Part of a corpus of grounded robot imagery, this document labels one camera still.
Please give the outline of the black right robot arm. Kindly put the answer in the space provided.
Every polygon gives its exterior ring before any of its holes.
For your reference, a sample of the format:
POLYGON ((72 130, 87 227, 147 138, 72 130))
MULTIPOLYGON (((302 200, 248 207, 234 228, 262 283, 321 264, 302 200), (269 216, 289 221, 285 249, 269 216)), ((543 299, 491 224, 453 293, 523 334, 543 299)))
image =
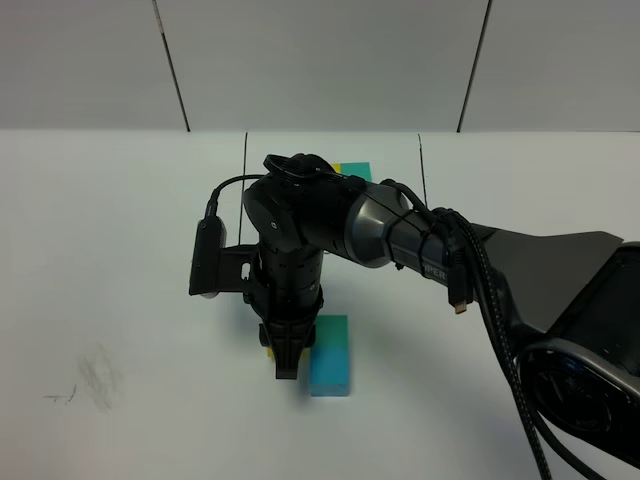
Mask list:
POLYGON ((273 278, 302 249, 443 285, 477 304, 529 429, 552 427, 639 462, 639 246, 602 231, 532 236, 429 209, 407 186, 270 155, 244 193, 273 278))

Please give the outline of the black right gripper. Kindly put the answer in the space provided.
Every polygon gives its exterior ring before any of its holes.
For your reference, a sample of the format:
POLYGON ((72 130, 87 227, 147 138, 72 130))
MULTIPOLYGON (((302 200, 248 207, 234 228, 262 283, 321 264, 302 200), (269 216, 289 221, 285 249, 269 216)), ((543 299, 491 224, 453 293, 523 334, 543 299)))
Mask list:
POLYGON ((315 343, 315 319, 324 302, 323 257, 313 246, 284 252, 266 242, 257 245, 251 273, 257 284, 244 300, 261 318, 259 341, 272 350, 278 380, 296 380, 303 351, 315 343))

